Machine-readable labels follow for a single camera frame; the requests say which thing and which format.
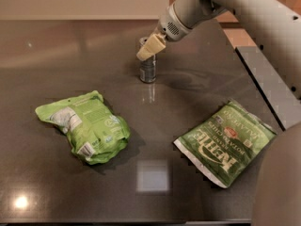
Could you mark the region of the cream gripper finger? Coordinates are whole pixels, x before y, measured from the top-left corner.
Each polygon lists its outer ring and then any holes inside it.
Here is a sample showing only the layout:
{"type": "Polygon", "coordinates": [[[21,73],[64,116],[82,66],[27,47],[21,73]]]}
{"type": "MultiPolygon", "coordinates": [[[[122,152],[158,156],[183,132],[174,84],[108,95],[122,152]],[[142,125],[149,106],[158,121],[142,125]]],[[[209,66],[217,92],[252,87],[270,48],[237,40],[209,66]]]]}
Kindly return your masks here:
{"type": "Polygon", "coordinates": [[[136,54],[140,61],[145,61],[166,48],[166,36],[162,33],[152,33],[136,54]]]}

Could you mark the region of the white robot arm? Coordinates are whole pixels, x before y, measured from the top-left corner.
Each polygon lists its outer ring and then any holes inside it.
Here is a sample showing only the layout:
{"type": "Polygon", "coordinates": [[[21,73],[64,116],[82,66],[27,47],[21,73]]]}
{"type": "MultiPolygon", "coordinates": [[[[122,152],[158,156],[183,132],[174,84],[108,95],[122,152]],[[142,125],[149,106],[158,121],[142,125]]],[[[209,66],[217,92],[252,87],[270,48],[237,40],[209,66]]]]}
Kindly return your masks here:
{"type": "Polygon", "coordinates": [[[167,41],[181,40],[198,24],[230,11],[274,67],[263,74],[263,94],[285,131],[277,136],[261,163],[252,226],[301,226],[301,21],[277,0],[176,0],[137,53],[144,61],[167,41]]]}

